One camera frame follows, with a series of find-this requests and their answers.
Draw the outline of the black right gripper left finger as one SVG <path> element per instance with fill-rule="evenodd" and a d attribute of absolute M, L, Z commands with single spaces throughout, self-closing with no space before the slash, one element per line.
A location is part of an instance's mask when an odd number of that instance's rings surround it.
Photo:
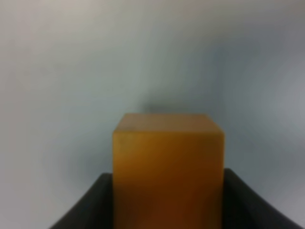
<path fill-rule="evenodd" d="M 103 173 L 53 229 L 112 229 L 112 174 Z"/>

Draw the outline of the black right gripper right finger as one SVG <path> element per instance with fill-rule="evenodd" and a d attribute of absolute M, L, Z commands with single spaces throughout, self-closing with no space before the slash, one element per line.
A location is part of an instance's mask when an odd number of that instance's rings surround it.
<path fill-rule="evenodd" d="M 256 194 L 234 171 L 224 170 L 223 229 L 300 229 Z"/>

